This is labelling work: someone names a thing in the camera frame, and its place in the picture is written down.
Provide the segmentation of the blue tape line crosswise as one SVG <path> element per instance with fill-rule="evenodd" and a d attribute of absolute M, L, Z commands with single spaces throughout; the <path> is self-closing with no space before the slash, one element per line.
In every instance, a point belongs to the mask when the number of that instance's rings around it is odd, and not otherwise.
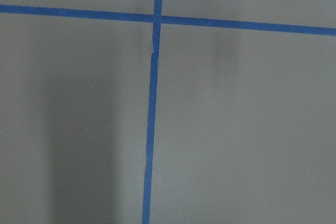
<path fill-rule="evenodd" d="M 71 18 L 85 18 L 85 19 L 119 20 L 119 21 L 142 22 L 142 23 L 154 22 L 154 15 L 148 15 L 148 14 L 133 14 L 133 13 L 105 12 L 97 10 L 19 6 L 19 5 L 5 5 L 5 4 L 1 5 L 1 13 L 60 16 Z M 234 20 L 177 17 L 177 16 L 163 15 L 161 17 L 161 23 L 171 25 L 262 30 L 262 31 L 274 31 L 283 33 L 335 36 L 335 28 L 244 22 Z"/>

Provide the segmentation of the blue tape line lengthwise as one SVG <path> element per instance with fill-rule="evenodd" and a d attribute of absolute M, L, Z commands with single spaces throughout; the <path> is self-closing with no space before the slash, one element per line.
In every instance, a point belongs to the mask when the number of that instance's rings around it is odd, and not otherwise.
<path fill-rule="evenodd" d="M 152 190 L 152 171 L 153 154 L 155 139 L 155 116 L 156 116 L 156 98 L 157 98 L 157 79 L 159 68 L 160 37 L 161 37 L 161 19 L 162 19 L 163 0 L 154 0 L 153 26 L 152 26 L 152 55 L 150 62 L 150 82 L 149 82 L 149 104 L 148 121 L 146 129 L 146 147 L 145 147 L 145 171 L 142 203 L 142 223 L 150 223 L 151 210 L 151 190 Z"/>

